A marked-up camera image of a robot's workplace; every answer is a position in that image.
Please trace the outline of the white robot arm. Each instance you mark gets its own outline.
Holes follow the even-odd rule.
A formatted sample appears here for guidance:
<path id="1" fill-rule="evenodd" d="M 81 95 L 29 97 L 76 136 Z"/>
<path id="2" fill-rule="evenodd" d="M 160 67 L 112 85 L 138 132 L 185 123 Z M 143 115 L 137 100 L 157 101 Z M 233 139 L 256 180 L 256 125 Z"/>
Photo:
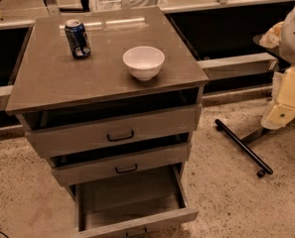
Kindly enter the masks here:
<path id="1" fill-rule="evenodd" d="M 284 72 L 275 72 L 272 99 L 261 118 L 261 126 L 269 130 L 285 127 L 295 118 L 295 7 L 285 20 L 273 25 L 260 39 L 268 49 L 279 49 L 279 56 L 289 63 Z"/>

